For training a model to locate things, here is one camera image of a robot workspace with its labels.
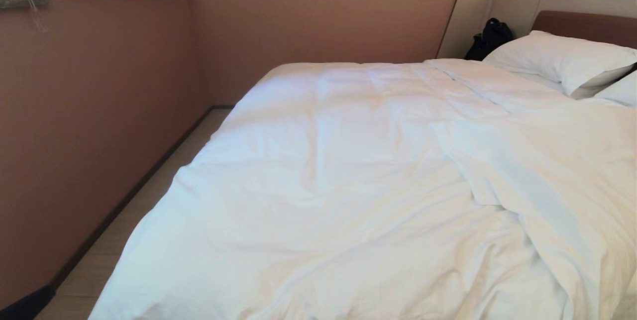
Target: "white duvet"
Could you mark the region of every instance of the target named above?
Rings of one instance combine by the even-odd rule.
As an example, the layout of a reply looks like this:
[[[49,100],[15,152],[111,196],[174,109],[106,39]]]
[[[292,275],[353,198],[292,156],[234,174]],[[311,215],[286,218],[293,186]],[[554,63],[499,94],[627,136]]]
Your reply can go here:
[[[635,131],[635,109],[480,62],[279,67],[90,319],[630,318]]]

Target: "beige wall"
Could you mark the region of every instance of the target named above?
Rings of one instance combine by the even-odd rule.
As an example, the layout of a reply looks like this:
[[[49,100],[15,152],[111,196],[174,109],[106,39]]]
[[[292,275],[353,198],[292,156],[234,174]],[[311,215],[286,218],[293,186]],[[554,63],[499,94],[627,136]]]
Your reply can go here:
[[[209,106],[186,0],[0,11],[0,309],[45,286]]]
[[[436,55],[455,0],[191,0],[216,104],[287,62],[420,62]]]

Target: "black bag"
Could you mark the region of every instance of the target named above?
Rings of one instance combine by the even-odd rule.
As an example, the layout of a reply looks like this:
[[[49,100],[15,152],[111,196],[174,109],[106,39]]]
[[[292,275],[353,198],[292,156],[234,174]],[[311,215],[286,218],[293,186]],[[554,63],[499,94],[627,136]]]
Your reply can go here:
[[[513,39],[514,35],[506,23],[500,23],[498,19],[491,18],[487,21],[482,34],[473,36],[473,46],[464,59],[482,61],[493,50]]]

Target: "pillow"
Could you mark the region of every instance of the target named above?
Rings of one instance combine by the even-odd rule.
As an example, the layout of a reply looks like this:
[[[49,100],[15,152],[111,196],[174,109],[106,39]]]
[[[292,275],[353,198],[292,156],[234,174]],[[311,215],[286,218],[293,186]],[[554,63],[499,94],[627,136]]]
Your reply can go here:
[[[637,50],[533,30],[500,46],[484,62],[562,82],[566,95],[571,96],[582,86],[602,87],[625,75],[637,63]],[[584,93],[592,96],[598,90]]]
[[[612,84],[601,93],[595,95],[594,98],[637,107],[637,71]]]

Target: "wooden floor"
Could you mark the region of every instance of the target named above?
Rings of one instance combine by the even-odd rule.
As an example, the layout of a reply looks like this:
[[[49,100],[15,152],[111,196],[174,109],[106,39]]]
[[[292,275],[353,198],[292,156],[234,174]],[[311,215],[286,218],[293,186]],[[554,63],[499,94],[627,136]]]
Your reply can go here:
[[[36,320],[86,320],[141,218],[166,193],[177,170],[189,164],[219,128],[229,109],[214,109],[97,240]]]

